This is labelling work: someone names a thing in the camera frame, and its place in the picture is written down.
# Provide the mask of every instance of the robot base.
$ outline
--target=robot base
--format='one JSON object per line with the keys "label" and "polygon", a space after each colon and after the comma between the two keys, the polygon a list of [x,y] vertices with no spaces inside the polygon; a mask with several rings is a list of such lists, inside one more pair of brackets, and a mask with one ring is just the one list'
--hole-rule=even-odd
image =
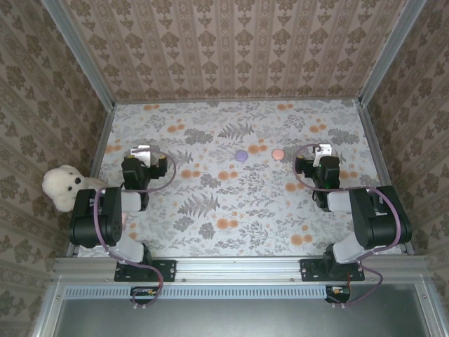
{"label": "robot base", "polygon": [[[163,276],[164,282],[174,282],[176,275],[176,260],[152,260],[149,249],[144,245],[144,258],[140,265],[151,265]],[[155,272],[147,268],[117,263],[114,275],[115,282],[158,282]]]}
{"label": "robot base", "polygon": [[352,281],[365,280],[363,270],[356,263],[340,264],[335,261],[333,244],[326,248],[322,258],[300,260],[301,278],[303,282],[347,281],[348,275]]}

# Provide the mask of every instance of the white teddy bear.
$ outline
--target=white teddy bear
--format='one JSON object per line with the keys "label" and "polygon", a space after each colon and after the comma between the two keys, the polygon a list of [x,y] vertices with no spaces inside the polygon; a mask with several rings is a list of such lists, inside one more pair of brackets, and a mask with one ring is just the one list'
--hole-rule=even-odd
{"label": "white teddy bear", "polygon": [[45,173],[42,190],[47,194],[61,212],[70,212],[79,190],[108,187],[108,184],[97,178],[84,177],[76,168],[62,165]]}

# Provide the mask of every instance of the pink disc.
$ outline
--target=pink disc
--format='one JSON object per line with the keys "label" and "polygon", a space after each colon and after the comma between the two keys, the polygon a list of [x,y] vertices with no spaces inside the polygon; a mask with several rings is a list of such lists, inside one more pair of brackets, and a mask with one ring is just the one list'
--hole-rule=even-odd
{"label": "pink disc", "polygon": [[285,154],[283,153],[283,150],[281,150],[281,149],[275,149],[272,153],[274,160],[282,160],[284,155]]}

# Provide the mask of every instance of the wall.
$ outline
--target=wall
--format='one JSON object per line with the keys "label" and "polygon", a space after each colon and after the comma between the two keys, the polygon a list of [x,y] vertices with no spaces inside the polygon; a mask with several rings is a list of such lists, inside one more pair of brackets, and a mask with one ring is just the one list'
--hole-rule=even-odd
{"label": "wall", "polygon": [[368,109],[394,186],[449,305],[449,1],[428,1]]}
{"label": "wall", "polygon": [[44,173],[88,174],[100,105],[39,1],[0,1],[0,336],[25,336],[39,313],[69,217],[41,190]]}
{"label": "wall", "polygon": [[63,0],[116,100],[355,97],[404,0]]}

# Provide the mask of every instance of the purple disc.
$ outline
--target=purple disc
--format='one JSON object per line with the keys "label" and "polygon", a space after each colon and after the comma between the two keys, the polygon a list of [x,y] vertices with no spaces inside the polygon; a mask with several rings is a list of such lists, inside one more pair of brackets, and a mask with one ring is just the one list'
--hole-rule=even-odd
{"label": "purple disc", "polygon": [[243,150],[239,150],[236,152],[236,159],[241,161],[242,163],[248,159],[248,153]]}

